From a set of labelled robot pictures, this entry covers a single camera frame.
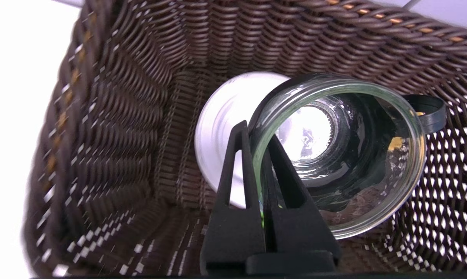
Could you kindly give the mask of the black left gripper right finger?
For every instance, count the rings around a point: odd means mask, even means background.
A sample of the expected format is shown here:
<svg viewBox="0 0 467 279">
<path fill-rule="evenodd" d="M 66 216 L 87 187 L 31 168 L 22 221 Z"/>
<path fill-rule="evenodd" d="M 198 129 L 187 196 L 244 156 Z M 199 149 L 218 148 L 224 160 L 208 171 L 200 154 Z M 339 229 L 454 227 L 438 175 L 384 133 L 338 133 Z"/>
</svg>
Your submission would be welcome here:
<svg viewBox="0 0 467 279">
<path fill-rule="evenodd" d="M 262 272 L 335 272 L 340 246 L 276 136 L 264 154 L 262 173 Z"/>
</svg>

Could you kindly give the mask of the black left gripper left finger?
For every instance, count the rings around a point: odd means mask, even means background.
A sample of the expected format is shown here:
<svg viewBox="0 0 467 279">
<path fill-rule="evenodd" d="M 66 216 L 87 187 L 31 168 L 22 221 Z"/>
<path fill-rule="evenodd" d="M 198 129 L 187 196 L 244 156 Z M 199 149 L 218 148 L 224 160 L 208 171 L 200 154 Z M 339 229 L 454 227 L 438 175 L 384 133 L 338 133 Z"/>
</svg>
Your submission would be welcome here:
<svg viewBox="0 0 467 279">
<path fill-rule="evenodd" d="M 241 151 L 244 172 L 244 209 L 230 207 L 235 154 L 238 151 Z M 242 121 L 233 127 L 228 140 L 216 201 L 200 253 L 201 274 L 207 277 L 246 277 L 248 259 L 265 251 L 265 231 L 248 141 L 248 125 Z"/>
</svg>

